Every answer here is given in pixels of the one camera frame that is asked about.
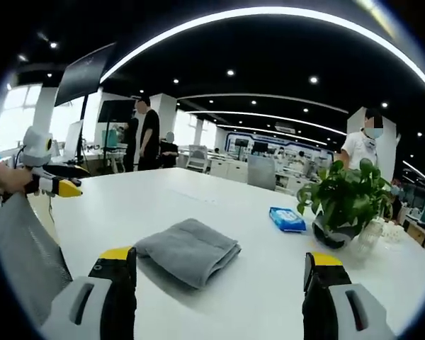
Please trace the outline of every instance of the office desk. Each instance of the office desk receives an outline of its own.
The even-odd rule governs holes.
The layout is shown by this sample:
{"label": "office desk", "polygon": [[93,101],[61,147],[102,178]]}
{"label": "office desk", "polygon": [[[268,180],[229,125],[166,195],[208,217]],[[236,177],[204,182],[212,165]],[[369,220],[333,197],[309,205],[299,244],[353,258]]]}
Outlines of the office desk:
{"label": "office desk", "polygon": [[[203,290],[180,290],[139,267],[136,339],[303,339],[305,253],[330,251],[316,243],[311,229],[286,234],[274,226],[269,208],[295,208],[294,197],[184,169],[86,178],[82,189],[83,196],[56,197],[52,204],[74,278],[88,275],[105,250],[134,244],[188,217],[242,246],[237,259]],[[310,225],[314,215],[305,212]],[[396,334],[425,298],[425,251],[405,236],[397,251],[378,243],[363,266],[346,249],[334,253],[351,280],[386,307]]]}

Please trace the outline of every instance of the black ceiling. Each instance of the black ceiling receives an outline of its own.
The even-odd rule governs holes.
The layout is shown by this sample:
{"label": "black ceiling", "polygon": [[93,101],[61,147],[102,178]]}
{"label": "black ceiling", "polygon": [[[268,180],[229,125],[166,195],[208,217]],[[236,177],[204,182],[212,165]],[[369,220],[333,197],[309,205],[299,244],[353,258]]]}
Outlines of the black ceiling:
{"label": "black ceiling", "polygon": [[[21,71],[38,64],[37,71],[23,72],[21,82],[44,78],[56,84],[62,67],[108,43],[118,41],[111,64],[125,52],[168,28],[189,19],[224,9],[261,6],[262,1],[132,1],[117,0],[113,6],[96,1],[66,1],[60,4],[50,22],[39,30],[59,45],[35,34],[24,53],[29,62]],[[271,1],[278,6],[296,1]],[[316,6],[321,1],[304,1]],[[420,10],[408,12],[406,1],[397,6],[389,1],[396,16],[412,19],[408,29],[425,33]],[[328,1],[329,10],[365,24],[380,35],[384,30],[361,8],[350,1]],[[418,37],[425,46],[425,36]],[[228,69],[235,71],[227,76]],[[308,79],[315,75],[319,83]],[[347,118],[361,106],[380,107],[384,116],[397,123],[402,134],[397,150],[397,171],[402,160],[425,169],[425,85],[399,59],[379,45],[347,29],[306,18],[256,16],[204,25],[151,47],[126,64],[104,84],[106,91],[125,95],[166,93],[180,98],[203,94],[270,94],[302,98],[334,106],[349,114],[302,101],[253,96],[214,96],[181,100],[181,108],[194,111],[243,111],[306,120],[346,132]],[[201,115],[212,120],[210,115]],[[233,125],[273,130],[274,119],[223,115]],[[328,143],[339,149],[344,136],[299,123],[291,125],[304,137]]]}

